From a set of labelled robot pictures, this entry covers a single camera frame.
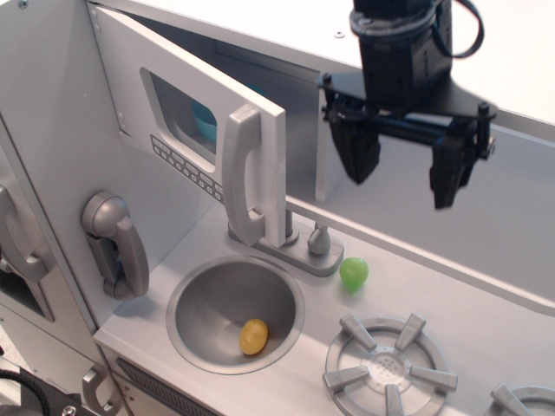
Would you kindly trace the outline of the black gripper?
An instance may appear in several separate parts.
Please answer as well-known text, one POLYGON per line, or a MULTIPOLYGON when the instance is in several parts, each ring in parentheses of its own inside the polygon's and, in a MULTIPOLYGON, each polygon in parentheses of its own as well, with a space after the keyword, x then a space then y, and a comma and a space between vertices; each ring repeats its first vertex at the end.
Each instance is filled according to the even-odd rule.
POLYGON ((362 68, 354 74, 325 74, 319 80, 324 118, 347 175, 358 185, 380 161, 379 135, 432 147, 429 171, 434 208, 453 205, 476 159, 493 150, 490 122, 495 107, 457 87, 453 61, 475 54, 485 38, 477 32, 464 51, 453 50, 449 8, 354 8, 349 24, 360 47, 362 68))

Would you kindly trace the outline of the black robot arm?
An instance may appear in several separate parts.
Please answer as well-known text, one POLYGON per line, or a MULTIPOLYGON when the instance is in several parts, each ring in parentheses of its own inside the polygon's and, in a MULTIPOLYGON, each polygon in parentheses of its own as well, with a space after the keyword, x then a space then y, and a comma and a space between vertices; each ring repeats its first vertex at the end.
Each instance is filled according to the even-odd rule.
POLYGON ((434 206, 452 206, 476 161, 494 149, 497 108, 451 76, 455 59, 481 47, 484 26, 466 51, 454 53, 449 1, 356 1, 349 23, 362 70, 318 81, 323 118, 346 173, 357 184, 365 181, 379 163, 383 135, 430 146, 434 206))

